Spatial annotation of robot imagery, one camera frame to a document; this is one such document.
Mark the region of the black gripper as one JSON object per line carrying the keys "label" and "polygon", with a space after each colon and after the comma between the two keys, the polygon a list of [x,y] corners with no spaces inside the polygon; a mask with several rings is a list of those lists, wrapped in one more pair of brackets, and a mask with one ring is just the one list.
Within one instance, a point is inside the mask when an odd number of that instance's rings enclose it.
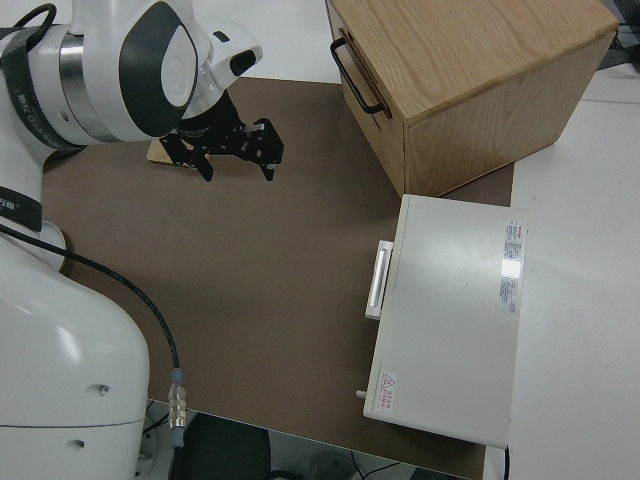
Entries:
{"label": "black gripper", "polygon": [[282,162],[284,143],[268,118],[245,124],[229,97],[222,97],[204,113],[182,119],[159,139],[176,165],[192,166],[206,182],[214,169],[207,155],[230,155],[257,164],[268,182]]}

